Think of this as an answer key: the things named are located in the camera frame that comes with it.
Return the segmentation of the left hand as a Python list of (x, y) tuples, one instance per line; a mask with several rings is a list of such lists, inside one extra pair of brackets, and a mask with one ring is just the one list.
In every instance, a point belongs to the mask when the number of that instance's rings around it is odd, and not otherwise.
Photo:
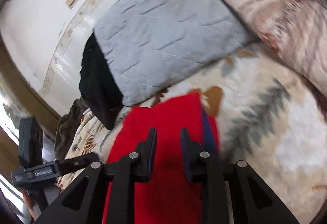
[(32, 216), (32, 219), (33, 220), (36, 220), (37, 217), (36, 217), (36, 213), (34, 211), (34, 208), (33, 208), (33, 203), (32, 203), (32, 200), (31, 198), (29, 197), (29, 194), (26, 190), (23, 190), (22, 191), (22, 195), (23, 195), (23, 200), (24, 200), (24, 203), (25, 205), (27, 206), (28, 210), (29, 210), (29, 213), (30, 215)]

